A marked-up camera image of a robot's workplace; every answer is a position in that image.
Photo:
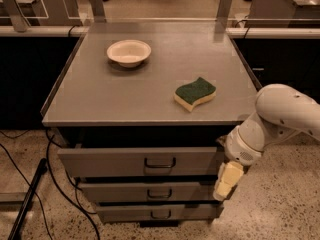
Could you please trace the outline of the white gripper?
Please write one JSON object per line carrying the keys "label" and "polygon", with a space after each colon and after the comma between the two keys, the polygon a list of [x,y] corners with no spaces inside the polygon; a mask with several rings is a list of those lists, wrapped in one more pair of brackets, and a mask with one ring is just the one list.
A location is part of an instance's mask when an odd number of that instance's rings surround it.
{"label": "white gripper", "polygon": [[237,185],[244,174],[243,166],[251,166],[262,157],[260,151],[254,150],[243,141],[239,129],[240,127],[236,126],[227,136],[220,136],[216,140],[218,144],[224,146],[225,155],[231,160],[222,163],[219,168],[213,191],[213,198],[218,201],[225,200]]}

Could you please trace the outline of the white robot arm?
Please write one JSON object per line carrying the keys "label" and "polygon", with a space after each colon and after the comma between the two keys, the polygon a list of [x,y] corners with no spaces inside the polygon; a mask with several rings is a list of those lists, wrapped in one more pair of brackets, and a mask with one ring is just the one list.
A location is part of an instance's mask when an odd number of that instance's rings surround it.
{"label": "white robot arm", "polygon": [[213,198],[225,200],[265,149],[299,133],[320,140],[320,105],[309,96],[282,84],[263,87],[256,96],[254,112],[223,143],[226,162],[219,168]]}

